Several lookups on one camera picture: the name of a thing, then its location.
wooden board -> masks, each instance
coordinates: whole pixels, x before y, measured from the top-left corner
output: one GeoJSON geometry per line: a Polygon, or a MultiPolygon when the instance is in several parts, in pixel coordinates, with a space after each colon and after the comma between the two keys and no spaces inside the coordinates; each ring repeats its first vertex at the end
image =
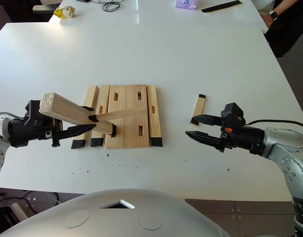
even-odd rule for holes
{"type": "Polygon", "coordinates": [[[147,100],[151,133],[151,146],[162,147],[162,136],[158,112],[156,86],[147,85],[147,100]]]}
{"type": "MultiPolygon", "coordinates": [[[[109,85],[102,85],[100,87],[96,114],[104,114],[104,113],[108,112],[109,93],[110,93],[110,86],[109,85]]],[[[105,137],[105,134],[93,131],[92,135],[91,135],[90,147],[101,147],[101,146],[103,146],[104,137],[105,137]]]]}
{"type": "Polygon", "coordinates": [[[104,134],[115,134],[115,126],[111,122],[92,122],[89,116],[94,115],[93,112],[54,92],[43,94],[39,104],[39,112],[43,115],[75,125],[96,124],[96,127],[93,128],[94,131],[104,134]]]}
{"type": "Polygon", "coordinates": [[[146,113],[113,119],[116,136],[106,137],[106,149],[149,147],[147,89],[145,85],[111,86],[108,112],[144,107],[146,113]]]}
{"type": "MultiPolygon", "coordinates": [[[[97,99],[98,99],[99,87],[89,86],[86,90],[86,94],[83,100],[83,106],[96,109],[97,99]]],[[[83,148],[91,131],[85,132],[79,136],[74,137],[72,143],[72,149],[83,148]]]]}
{"type": "MultiPolygon", "coordinates": [[[[197,98],[196,101],[193,117],[202,114],[204,103],[205,103],[205,97],[206,97],[205,95],[199,94],[199,97],[197,98]]],[[[190,124],[193,126],[198,126],[199,122],[195,121],[194,119],[191,119],[190,124]]]]}

wooden plank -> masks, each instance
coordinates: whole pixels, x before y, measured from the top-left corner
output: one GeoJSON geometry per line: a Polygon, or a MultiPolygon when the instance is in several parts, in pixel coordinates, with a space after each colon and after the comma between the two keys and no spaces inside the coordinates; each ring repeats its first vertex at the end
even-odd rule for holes
{"type": "Polygon", "coordinates": [[[106,149],[149,147],[147,90],[145,85],[111,86],[109,112],[145,108],[143,115],[113,119],[116,136],[106,138],[106,149]]]}
{"type": "Polygon", "coordinates": [[[147,85],[148,116],[150,119],[151,146],[162,147],[156,86],[147,85]]]}
{"type": "MultiPolygon", "coordinates": [[[[192,117],[202,114],[204,103],[205,103],[205,97],[206,97],[205,95],[199,94],[192,117]]],[[[191,119],[190,124],[192,124],[193,126],[198,126],[199,122],[195,121],[194,119],[191,119]]]]}
{"type": "MultiPolygon", "coordinates": [[[[97,104],[97,99],[98,99],[98,93],[99,93],[99,87],[97,87],[96,85],[89,86],[86,90],[86,94],[82,105],[93,108],[95,110],[95,106],[97,104]]],[[[72,143],[72,149],[83,148],[86,141],[88,140],[90,133],[91,131],[88,131],[79,136],[74,137],[72,143]]]]}
{"type": "Polygon", "coordinates": [[[135,115],[143,115],[144,113],[146,113],[146,108],[139,107],[139,108],[133,108],[133,109],[127,109],[127,110],[121,110],[115,112],[108,112],[105,114],[92,115],[91,120],[96,119],[98,121],[107,121],[107,120],[119,119],[124,117],[135,116],[135,115]]]}
{"type": "MultiPolygon", "coordinates": [[[[108,112],[110,86],[102,85],[99,91],[96,114],[104,114],[108,112]]],[[[92,131],[90,147],[103,146],[105,134],[92,131]]]]}
{"type": "Polygon", "coordinates": [[[94,131],[104,134],[115,134],[115,125],[108,121],[92,122],[89,119],[93,112],[51,92],[43,94],[40,101],[39,112],[43,115],[66,121],[75,125],[96,124],[94,131]]]}

screw hole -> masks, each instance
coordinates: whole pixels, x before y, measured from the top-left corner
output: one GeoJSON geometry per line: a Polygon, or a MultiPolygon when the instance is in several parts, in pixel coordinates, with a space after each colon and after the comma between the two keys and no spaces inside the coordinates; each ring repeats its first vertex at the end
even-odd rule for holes
{"type": "Polygon", "coordinates": [[[142,100],[142,93],[140,91],[137,92],[137,98],[138,100],[142,100]]]}
{"type": "Polygon", "coordinates": [[[117,101],[117,99],[118,99],[118,93],[114,93],[114,101],[117,101]]]}
{"type": "Polygon", "coordinates": [[[143,126],[138,126],[138,135],[139,135],[140,137],[143,136],[143,126]]]}

white table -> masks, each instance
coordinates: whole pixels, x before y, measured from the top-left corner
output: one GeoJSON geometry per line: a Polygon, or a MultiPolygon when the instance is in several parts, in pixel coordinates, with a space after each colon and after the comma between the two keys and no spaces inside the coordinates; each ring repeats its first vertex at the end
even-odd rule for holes
{"type": "MultiPolygon", "coordinates": [[[[87,86],[95,84],[155,84],[164,147],[71,150],[72,139],[58,148],[50,140],[31,141],[7,151],[0,187],[68,193],[142,188],[182,198],[290,200],[273,162],[242,149],[222,154],[185,135],[220,135],[216,126],[189,125],[199,93],[207,95],[206,114],[218,116],[236,102],[247,121],[303,122],[260,30],[14,23],[0,32],[0,111],[24,115],[29,100],[53,91],[81,104],[87,86]]],[[[303,132],[288,124],[259,127],[267,125],[303,132]]]]}
{"type": "Polygon", "coordinates": [[[264,33],[267,26],[258,14],[251,0],[242,0],[241,5],[223,10],[203,13],[201,9],[215,6],[230,0],[199,0],[198,10],[176,8],[175,0],[125,0],[116,12],[104,12],[101,5],[94,2],[63,0],[61,6],[76,8],[76,17],[60,19],[53,16],[50,22],[63,25],[91,25],[99,27],[107,23],[134,24],[178,24],[223,27],[252,27],[264,33]]]}

wooden stick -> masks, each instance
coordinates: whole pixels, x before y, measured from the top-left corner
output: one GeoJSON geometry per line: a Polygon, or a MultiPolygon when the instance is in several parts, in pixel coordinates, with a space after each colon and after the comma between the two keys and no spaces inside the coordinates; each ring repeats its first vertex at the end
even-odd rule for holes
{"type": "MultiPolygon", "coordinates": [[[[43,115],[66,121],[75,125],[95,124],[89,120],[93,112],[65,99],[64,97],[51,92],[43,94],[39,105],[39,112],[43,115]]],[[[108,121],[98,122],[94,131],[104,134],[115,135],[116,127],[108,121]]]]}
{"type": "Polygon", "coordinates": [[[112,119],[119,119],[124,117],[130,117],[135,115],[143,115],[146,113],[146,108],[140,107],[140,108],[134,108],[134,109],[128,109],[128,110],[121,110],[121,111],[115,111],[115,112],[109,112],[105,114],[98,114],[98,115],[92,115],[90,116],[90,120],[92,121],[107,121],[112,119]]]}
{"type": "MultiPolygon", "coordinates": [[[[104,114],[104,113],[108,112],[109,93],[110,93],[109,85],[102,85],[100,87],[96,114],[104,114]]],[[[92,131],[90,147],[103,146],[104,137],[105,137],[105,134],[103,134],[101,132],[92,131]]]]}
{"type": "MultiPolygon", "coordinates": [[[[199,94],[199,97],[197,98],[197,102],[196,102],[196,105],[195,105],[193,117],[202,114],[202,111],[203,111],[203,108],[204,108],[204,103],[205,103],[205,97],[206,97],[205,95],[199,94]]],[[[198,126],[199,122],[195,121],[192,118],[190,124],[192,124],[193,126],[198,126]]]]}
{"type": "Polygon", "coordinates": [[[148,114],[150,119],[151,146],[162,147],[156,86],[147,86],[148,114]]]}
{"type": "MultiPolygon", "coordinates": [[[[96,85],[89,86],[86,90],[86,95],[82,105],[95,109],[98,99],[98,93],[99,93],[99,88],[96,85]]],[[[74,137],[71,149],[83,148],[86,141],[88,140],[90,133],[91,131],[88,131],[79,136],[74,137]]]]}

